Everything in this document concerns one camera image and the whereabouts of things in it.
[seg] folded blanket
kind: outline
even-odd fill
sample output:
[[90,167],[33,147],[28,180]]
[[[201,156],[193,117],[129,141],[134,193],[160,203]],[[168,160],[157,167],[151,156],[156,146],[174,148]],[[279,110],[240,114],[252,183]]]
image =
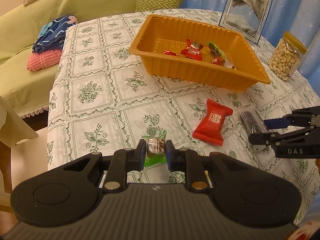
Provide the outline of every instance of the folded blanket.
[[31,53],[27,62],[27,70],[38,71],[59,63],[62,49],[47,50],[41,53]]
[[41,28],[32,52],[40,53],[50,49],[62,49],[67,28],[78,23],[73,15],[60,17]]

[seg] sofa backrest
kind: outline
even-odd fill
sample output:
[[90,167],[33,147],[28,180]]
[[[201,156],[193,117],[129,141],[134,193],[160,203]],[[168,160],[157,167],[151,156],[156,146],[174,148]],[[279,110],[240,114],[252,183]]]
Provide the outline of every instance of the sofa backrest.
[[42,26],[72,14],[79,22],[134,12],[136,0],[38,0],[0,17],[0,61],[32,45]]

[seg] white tablecloth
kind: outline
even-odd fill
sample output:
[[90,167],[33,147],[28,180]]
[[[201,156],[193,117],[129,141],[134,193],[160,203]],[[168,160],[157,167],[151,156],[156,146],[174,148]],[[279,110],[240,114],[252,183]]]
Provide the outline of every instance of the white tablecloth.
[[[255,153],[239,119],[238,108],[251,105],[263,119],[277,118],[292,109],[319,105],[319,97],[298,72],[290,82],[279,80],[267,66],[274,47],[261,37],[252,45],[267,70],[270,85],[257,83],[244,93],[211,85],[150,76],[140,57],[128,48],[140,26],[151,14],[163,14],[217,25],[221,13],[195,9],[168,9],[103,17],[68,29],[56,80],[50,93],[48,168],[100,151],[135,148],[143,135],[167,131],[176,147],[201,155],[219,151],[292,182],[299,188],[302,205],[298,223],[307,212],[319,187],[312,159],[278,159],[271,148]],[[192,138],[205,115],[206,100],[231,107],[222,128],[224,144],[217,147]],[[295,127],[280,130],[286,132]],[[156,164],[128,174],[138,183],[176,183],[184,174],[169,172]]]

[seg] pink blanket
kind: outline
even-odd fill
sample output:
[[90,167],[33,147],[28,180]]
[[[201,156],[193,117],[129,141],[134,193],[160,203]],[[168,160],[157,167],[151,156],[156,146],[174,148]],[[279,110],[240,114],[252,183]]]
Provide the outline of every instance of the pink blanket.
[[27,62],[27,70],[38,71],[59,63],[62,49],[47,50],[41,53],[32,53]]

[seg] sofa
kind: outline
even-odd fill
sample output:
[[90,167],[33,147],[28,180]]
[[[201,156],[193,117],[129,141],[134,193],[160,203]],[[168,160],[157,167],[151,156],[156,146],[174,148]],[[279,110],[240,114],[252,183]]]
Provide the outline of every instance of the sofa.
[[132,13],[136,0],[38,0],[0,17],[0,96],[22,118],[49,105],[58,64],[31,72],[26,63],[41,27],[72,14],[79,23],[103,16]]

